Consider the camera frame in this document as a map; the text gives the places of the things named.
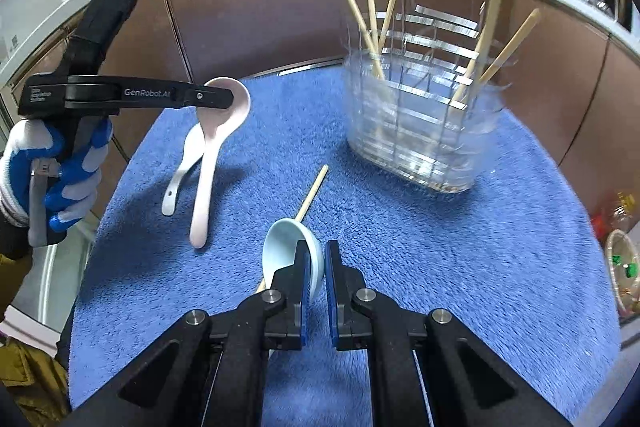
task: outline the plastic container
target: plastic container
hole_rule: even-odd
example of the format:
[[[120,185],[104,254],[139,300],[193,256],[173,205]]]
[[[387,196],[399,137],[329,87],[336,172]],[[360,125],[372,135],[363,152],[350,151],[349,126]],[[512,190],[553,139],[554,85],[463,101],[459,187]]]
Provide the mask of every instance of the plastic container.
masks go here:
[[[485,85],[468,105],[450,105],[460,77],[455,64],[384,52],[379,60],[385,79],[375,76],[372,58],[359,47],[344,62],[351,149],[440,192],[471,188],[490,157],[506,86]]]
[[[604,252],[618,315],[626,319],[640,311],[640,255],[633,241],[622,230],[614,230],[609,234]]]

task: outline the brown cabinet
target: brown cabinet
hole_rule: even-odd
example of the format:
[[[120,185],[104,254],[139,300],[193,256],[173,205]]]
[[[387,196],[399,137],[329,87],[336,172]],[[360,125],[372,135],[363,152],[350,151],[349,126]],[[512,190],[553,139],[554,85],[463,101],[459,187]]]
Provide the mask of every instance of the brown cabinet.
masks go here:
[[[513,0],[511,34],[534,8],[542,20],[501,81],[511,83],[504,92],[509,109],[560,163],[589,107],[607,36],[543,0]]]
[[[584,123],[560,168],[589,213],[619,190],[640,200],[640,62],[611,41]]]
[[[165,0],[138,1],[113,39],[100,74],[189,81]],[[124,109],[111,119],[127,160],[159,114],[159,109]]]
[[[357,0],[366,11],[366,0]],[[377,0],[379,11],[388,0]],[[171,0],[196,84],[344,55],[345,0]]]

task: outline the gloved hand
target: gloved hand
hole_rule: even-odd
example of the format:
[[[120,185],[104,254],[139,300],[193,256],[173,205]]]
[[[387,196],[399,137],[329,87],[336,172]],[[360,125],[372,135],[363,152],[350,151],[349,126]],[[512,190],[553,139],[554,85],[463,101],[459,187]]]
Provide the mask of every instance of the gloved hand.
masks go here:
[[[111,121],[100,120],[89,144],[62,162],[60,180],[45,197],[45,206],[54,212],[49,226],[55,232],[65,231],[94,206],[111,134]],[[31,161],[53,158],[63,147],[62,134],[42,120],[22,120],[12,128],[0,158],[0,210],[7,222],[29,225]]]

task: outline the spoon bowl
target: spoon bowl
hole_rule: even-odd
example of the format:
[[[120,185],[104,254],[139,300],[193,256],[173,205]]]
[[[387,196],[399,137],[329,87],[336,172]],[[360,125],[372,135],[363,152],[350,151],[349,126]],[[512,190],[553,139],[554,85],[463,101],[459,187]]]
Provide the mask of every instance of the spoon bowl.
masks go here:
[[[196,115],[204,134],[204,155],[189,235],[189,240],[195,248],[204,247],[207,241],[211,189],[220,147],[229,135],[242,125],[251,109],[249,91],[236,79],[219,76],[207,82],[205,86],[229,89],[233,93],[234,101],[227,109],[196,108]]]
[[[309,280],[309,302],[311,302],[316,298],[324,278],[324,252],[318,238],[302,223],[286,217],[271,225],[262,245],[262,273],[266,287],[271,288],[276,271],[294,263],[298,241],[306,241],[311,256]]]

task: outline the blue towel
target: blue towel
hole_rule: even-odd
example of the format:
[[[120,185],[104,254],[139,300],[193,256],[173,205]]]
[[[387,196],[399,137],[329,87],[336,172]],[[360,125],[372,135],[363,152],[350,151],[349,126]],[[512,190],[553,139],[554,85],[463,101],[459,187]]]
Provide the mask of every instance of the blue towel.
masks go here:
[[[296,214],[322,164],[305,224],[337,239],[345,264],[409,309],[451,309],[568,419],[603,382],[620,334],[602,252],[583,206],[535,137],[507,110],[495,166],[443,198],[355,156],[339,68],[245,82],[252,111],[223,145],[209,238],[189,244],[196,168],[174,216],[164,190],[196,123],[165,110],[102,218],[74,316],[77,407],[185,311],[235,308],[260,277],[270,225]],[[264,426],[370,425],[364,352],[330,343],[324,285],[308,345],[269,364]]]

